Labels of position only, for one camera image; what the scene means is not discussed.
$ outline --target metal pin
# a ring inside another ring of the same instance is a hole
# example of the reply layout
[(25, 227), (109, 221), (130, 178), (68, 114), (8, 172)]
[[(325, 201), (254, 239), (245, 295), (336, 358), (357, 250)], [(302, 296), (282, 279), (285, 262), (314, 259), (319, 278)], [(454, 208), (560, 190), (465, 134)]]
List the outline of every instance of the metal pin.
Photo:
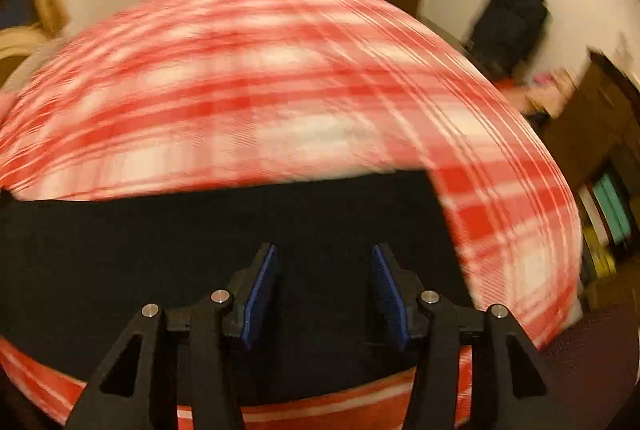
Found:
[(509, 310), (502, 304), (491, 306), (491, 314), (496, 318), (506, 318), (509, 316)]
[(213, 300), (216, 304), (222, 304), (229, 300), (230, 296), (231, 295), (229, 294), (229, 291), (227, 291), (226, 289), (218, 289), (217, 291), (211, 293), (211, 300)]
[(435, 304), (440, 301), (440, 295), (435, 291), (423, 291), (420, 294), (420, 298), (427, 304)]
[(152, 318), (158, 314), (160, 308), (156, 304), (147, 304), (142, 308), (142, 315)]

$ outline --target red plaid blanket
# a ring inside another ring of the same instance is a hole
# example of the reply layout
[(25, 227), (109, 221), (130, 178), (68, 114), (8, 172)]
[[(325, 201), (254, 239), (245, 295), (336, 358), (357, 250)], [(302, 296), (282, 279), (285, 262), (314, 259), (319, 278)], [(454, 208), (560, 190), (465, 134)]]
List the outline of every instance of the red plaid blanket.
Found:
[[(73, 38), (0, 128), (0, 185), (27, 200), (247, 186), (424, 168), (478, 308), (537, 344), (575, 293), (577, 210), (522, 117), (383, 0), (149, 0)], [(9, 377), (63, 422), (82, 384), (0, 340)], [(470, 402), (461, 358), (458, 419)], [(412, 371), (244, 410), (249, 428), (390, 430)], [(191, 413), (180, 408), (181, 428)]]

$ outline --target pink object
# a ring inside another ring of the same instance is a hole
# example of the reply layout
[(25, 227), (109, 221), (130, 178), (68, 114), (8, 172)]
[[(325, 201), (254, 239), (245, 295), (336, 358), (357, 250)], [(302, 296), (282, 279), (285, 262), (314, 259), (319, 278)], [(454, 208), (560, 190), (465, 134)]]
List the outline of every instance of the pink object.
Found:
[[(537, 345), (548, 342), (578, 277), (571, 191), (498, 91), (383, 0), (150, 0), (71, 39), (0, 128), (0, 186), (25, 200), (407, 168), (436, 187), (476, 307), (501, 302)], [(81, 384), (0, 343), (12, 380), (64, 421)], [(411, 384), (407, 372), (245, 415), (256, 429), (390, 430)], [(469, 352), (459, 392), (458, 422)]]
[(552, 73), (540, 73), (533, 77), (533, 81), (539, 86), (555, 85), (556, 80)]

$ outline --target teal book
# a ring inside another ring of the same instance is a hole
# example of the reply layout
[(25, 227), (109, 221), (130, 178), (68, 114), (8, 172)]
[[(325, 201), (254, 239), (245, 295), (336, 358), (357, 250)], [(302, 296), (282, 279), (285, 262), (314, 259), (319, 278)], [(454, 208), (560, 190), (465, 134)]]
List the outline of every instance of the teal book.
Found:
[(602, 210), (604, 219), (607, 222), (609, 231), (611, 232), (613, 242), (615, 242), (616, 244), (622, 242), (625, 238), (625, 233), (622, 229), (622, 226), (620, 226), (620, 222), (618, 220), (618, 216), (616, 215), (613, 204), (611, 204), (611, 202), (609, 201), (609, 196), (602, 180), (593, 185), (593, 195), (600, 205), (600, 209)]
[(631, 223), (629, 221), (629, 217), (626, 214), (626, 210), (624, 204), (622, 202), (622, 197), (618, 192), (616, 185), (611, 179), (609, 174), (604, 174), (602, 177), (602, 185), (607, 193), (607, 197), (609, 198), (609, 202), (611, 206), (613, 206), (613, 211), (616, 214), (616, 218), (618, 219), (618, 223), (622, 228), (622, 232), (625, 236), (631, 235)]

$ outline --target black backpack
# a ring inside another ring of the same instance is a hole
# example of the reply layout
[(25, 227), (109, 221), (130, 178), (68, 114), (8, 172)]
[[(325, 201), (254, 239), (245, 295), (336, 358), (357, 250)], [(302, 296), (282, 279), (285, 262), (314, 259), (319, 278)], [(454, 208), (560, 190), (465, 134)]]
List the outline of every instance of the black backpack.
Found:
[(491, 0), (465, 48), (492, 82), (511, 76), (538, 42), (548, 10), (545, 0)]

